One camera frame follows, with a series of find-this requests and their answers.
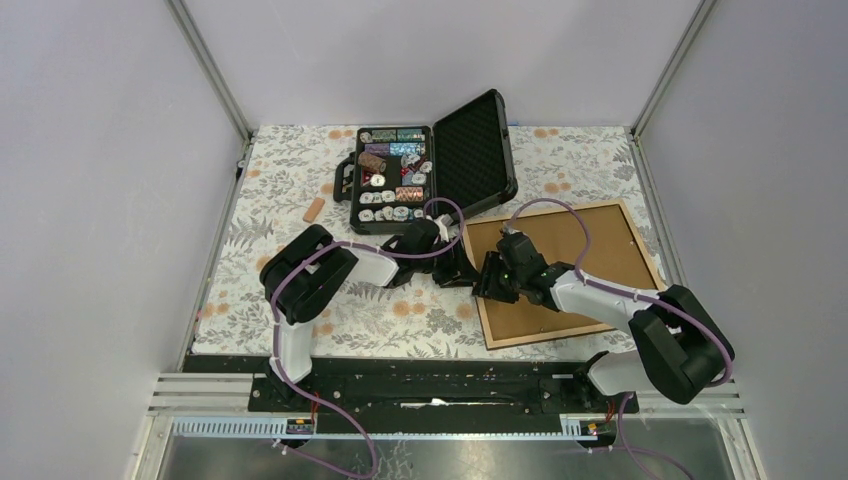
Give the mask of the brown frame backing board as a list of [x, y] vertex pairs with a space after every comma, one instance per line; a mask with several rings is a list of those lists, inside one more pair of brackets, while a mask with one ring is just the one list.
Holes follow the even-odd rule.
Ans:
[[[575, 207], [590, 233], [590, 248], [581, 269], [628, 287], [663, 290], [659, 271], [627, 206], [621, 200]], [[469, 221], [463, 243], [477, 269], [496, 249], [500, 229], [510, 216]], [[585, 247], [578, 218], [561, 207], [523, 211], [512, 226], [529, 236], [549, 263], [573, 263]], [[477, 305], [486, 346], [500, 349], [549, 340], [610, 332], [612, 328], [586, 316], [555, 313], [522, 298], [513, 304], [479, 298]]]

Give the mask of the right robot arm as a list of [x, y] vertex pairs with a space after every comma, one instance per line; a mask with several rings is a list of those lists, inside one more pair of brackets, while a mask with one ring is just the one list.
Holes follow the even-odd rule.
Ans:
[[630, 335], [634, 350], [601, 352], [580, 368], [573, 396], [589, 412], [601, 410], [615, 395], [648, 389], [688, 404], [732, 377], [733, 348], [687, 287], [638, 289], [590, 275], [579, 262], [549, 263], [517, 230], [504, 233], [485, 255], [473, 294], [502, 303], [525, 298]]

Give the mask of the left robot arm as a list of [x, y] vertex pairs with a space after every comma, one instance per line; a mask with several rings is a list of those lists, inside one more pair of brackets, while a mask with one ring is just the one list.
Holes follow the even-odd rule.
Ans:
[[418, 218], [380, 246], [334, 238], [311, 225], [261, 270], [271, 307], [270, 369], [278, 378], [272, 398], [288, 411], [309, 401], [313, 321], [348, 281], [398, 288], [416, 274], [429, 274], [441, 288], [470, 287], [479, 273], [458, 236], [441, 220]]

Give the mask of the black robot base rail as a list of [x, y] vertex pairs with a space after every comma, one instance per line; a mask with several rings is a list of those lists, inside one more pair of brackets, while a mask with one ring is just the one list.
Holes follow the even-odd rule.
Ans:
[[607, 396], [575, 362], [316, 358], [295, 388], [268, 359], [251, 373], [251, 413], [305, 414], [319, 434], [557, 434], [564, 415], [613, 420], [636, 400]]

